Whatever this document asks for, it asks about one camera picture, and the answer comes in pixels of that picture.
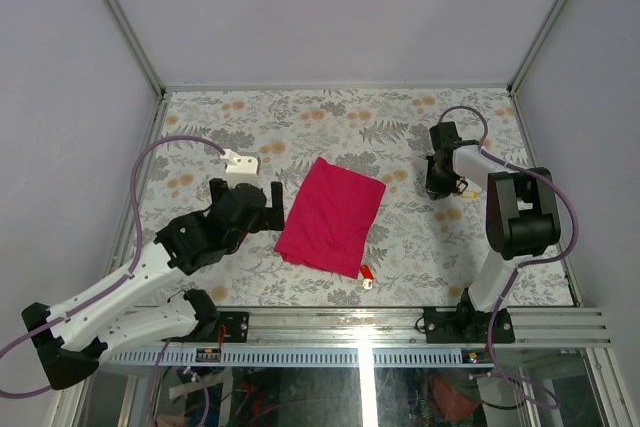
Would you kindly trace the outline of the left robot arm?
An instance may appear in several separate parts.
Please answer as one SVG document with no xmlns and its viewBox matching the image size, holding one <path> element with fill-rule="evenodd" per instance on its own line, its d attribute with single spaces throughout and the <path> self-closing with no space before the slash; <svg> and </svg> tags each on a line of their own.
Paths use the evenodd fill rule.
<svg viewBox="0 0 640 427">
<path fill-rule="evenodd" d="M 84 292 L 53 306 L 34 303 L 21 314 L 51 389 L 88 377 L 112 357 L 160 340 L 217 340 L 220 313 L 202 289 L 134 312 L 145 297 L 178 284 L 234 254 L 245 238 L 285 226 L 283 186 L 222 179 L 209 183 L 211 204 L 171 220 L 134 258 Z"/>
</svg>

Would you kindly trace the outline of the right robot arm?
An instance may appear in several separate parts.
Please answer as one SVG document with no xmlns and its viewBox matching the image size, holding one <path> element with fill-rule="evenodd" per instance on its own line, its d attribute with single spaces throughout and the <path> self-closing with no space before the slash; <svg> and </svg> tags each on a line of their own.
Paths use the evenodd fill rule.
<svg viewBox="0 0 640 427">
<path fill-rule="evenodd" d="M 460 196 L 470 183 L 486 194 L 485 232 L 490 251 L 467 290 L 472 307 L 456 316 L 458 334 L 478 341 L 492 327 L 489 316 L 502 307 L 517 276 L 516 260 L 541 256 L 561 235 L 556 194 L 545 168 L 518 170 L 489 159 L 475 140 L 462 139 L 453 122 L 429 129 L 425 188 L 430 199 Z"/>
</svg>

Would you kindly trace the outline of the yellow tagged key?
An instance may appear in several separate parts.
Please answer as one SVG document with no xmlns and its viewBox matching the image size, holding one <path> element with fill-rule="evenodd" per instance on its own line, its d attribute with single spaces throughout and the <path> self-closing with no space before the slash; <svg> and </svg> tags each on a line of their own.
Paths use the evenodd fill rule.
<svg viewBox="0 0 640 427">
<path fill-rule="evenodd" d="M 465 189 L 464 191 L 459 192 L 458 196 L 462 199 L 476 200 L 480 197 L 480 193 L 475 190 Z"/>
</svg>

